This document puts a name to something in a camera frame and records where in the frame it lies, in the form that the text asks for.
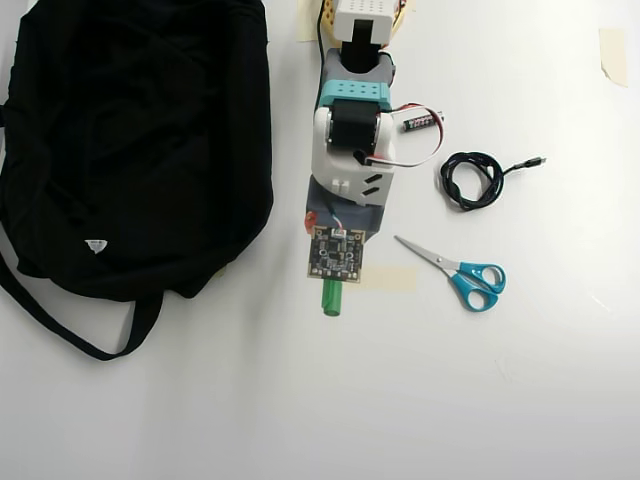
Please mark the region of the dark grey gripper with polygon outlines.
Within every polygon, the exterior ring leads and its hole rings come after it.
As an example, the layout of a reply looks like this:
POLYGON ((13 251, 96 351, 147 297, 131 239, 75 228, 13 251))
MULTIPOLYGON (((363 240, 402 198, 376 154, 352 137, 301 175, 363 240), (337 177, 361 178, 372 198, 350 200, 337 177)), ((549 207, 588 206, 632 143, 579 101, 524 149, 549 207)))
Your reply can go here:
POLYGON ((380 231, 384 211, 384 206, 358 205, 329 192, 314 177, 309 179, 304 218, 307 233, 312 233, 315 225, 337 227, 333 219, 336 216, 348 230, 363 230, 367 235, 375 235, 380 231))

